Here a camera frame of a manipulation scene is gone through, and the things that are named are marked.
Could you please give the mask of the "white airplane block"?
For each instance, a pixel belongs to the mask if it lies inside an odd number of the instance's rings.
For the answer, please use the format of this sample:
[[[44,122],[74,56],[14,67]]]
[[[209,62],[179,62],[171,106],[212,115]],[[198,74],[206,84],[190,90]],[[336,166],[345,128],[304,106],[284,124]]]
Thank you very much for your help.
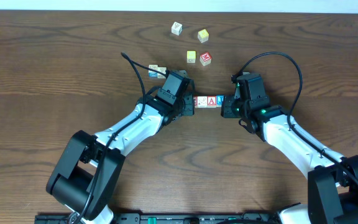
[[[196,98],[196,105],[198,108],[207,108],[208,107],[208,97],[207,96],[198,96]]]

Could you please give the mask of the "blue letter block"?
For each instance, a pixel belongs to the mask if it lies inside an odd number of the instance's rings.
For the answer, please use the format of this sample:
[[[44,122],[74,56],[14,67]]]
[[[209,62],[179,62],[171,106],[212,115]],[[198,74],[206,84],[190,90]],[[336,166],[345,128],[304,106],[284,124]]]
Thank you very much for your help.
[[[224,95],[217,95],[216,96],[216,106],[222,107],[224,101]]]

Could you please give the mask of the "red letter A block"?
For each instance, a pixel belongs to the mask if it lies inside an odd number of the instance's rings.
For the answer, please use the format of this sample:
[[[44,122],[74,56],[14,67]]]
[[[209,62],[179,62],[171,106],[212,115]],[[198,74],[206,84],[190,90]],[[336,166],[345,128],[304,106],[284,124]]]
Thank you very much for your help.
[[[216,98],[216,96],[208,96],[207,97],[207,107],[208,108],[217,107],[217,98]]]

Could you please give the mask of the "red letter U block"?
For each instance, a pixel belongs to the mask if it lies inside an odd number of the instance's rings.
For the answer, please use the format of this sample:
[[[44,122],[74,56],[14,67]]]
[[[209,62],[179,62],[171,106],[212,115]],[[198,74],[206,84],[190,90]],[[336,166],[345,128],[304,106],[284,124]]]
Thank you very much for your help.
[[[194,107],[197,108],[198,107],[198,97],[197,96],[193,97],[193,102],[194,102]]]

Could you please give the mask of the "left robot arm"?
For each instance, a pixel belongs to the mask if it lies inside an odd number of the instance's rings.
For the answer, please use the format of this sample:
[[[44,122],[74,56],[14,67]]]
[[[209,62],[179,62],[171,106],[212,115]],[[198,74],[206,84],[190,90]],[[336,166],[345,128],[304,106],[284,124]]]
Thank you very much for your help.
[[[194,114],[187,90],[193,85],[186,71],[169,71],[164,85],[141,97],[114,126],[93,135],[80,130],[70,138],[46,184],[47,193],[72,211],[69,223],[113,221],[108,203],[126,156],[173,120]]]

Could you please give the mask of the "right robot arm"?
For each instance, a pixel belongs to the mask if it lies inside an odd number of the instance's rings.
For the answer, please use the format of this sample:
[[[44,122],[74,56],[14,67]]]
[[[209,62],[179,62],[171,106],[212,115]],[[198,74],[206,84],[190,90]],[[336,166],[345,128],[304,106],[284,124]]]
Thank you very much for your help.
[[[280,105],[272,106],[262,77],[244,72],[231,78],[233,95],[221,115],[237,118],[249,133],[281,151],[306,177],[308,202],[276,213],[278,223],[358,223],[358,156],[331,150],[298,125]]]

